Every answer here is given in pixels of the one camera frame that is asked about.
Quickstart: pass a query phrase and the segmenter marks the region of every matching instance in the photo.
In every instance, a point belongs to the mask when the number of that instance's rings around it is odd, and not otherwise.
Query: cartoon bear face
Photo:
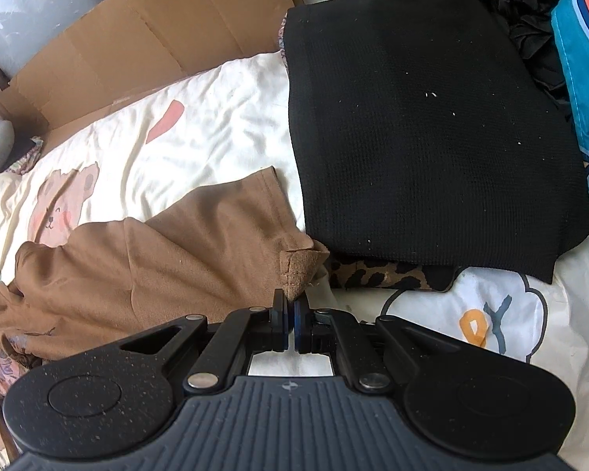
[[[93,194],[100,171],[98,163],[66,174],[53,171],[39,188],[28,240],[50,247],[65,244],[79,224],[83,203]]]

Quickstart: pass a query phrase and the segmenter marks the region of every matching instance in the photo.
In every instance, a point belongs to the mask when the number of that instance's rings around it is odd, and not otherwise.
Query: black clothing pile
[[[576,136],[478,0],[331,0],[284,28],[306,231],[551,283],[589,234]]]
[[[533,80],[567,120],[572,108],[554,43],[551,10],[559,0],[480,0],[514,43]]]

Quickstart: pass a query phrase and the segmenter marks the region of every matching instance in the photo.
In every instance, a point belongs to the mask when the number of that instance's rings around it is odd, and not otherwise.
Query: bed
[[[231,61],[89,125],[24,176],[1,174],[0,281],[13,279],[15,254],[26,240],[58,245],[88,221],[146,220],[196,187],[268,166],[276,168],[304,230],[287,108],[288,79],[278,53]],[[57,213],[40,228],[39,214],[49,203]],[[313,308],[336,307],[372,321],[392,291],[332,291],[324,278],[307,293]],[[589,237],[558,260],[552,285],[467,268],[449,292],[406,292],[389,313],[560,377],[577,403],[561,456],[589,471]],[[290,351],[257,356],[251,373],[313,376],[331,370],[323,356]]]

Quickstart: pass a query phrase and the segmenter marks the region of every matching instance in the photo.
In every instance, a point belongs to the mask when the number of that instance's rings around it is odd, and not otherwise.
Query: cardboard box
[[[292,5],[105,0],[22,68],[0,93],[0,114],[27,135],[76,120],[83,127],[153,89],[231,59],[276,51]]]

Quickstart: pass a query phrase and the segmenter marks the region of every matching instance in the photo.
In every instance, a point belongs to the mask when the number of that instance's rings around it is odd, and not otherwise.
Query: brown sleeve
[[[152,232],[127,224],[133,308],[145,327],[188,313],[221,321],[270,306],[276,288],[292,298],[327,258],[297,229],[273,168],[197,188],[146,224]]]
[[[220,321],[269,306],[276,288],[294,298],[327,255],[297,229],[273,168],[198,188],[146,224],[87,223],[58,248],[25,243],[14,282],[0,285],[0,393],[30,357],[57,360],[189,313]]]

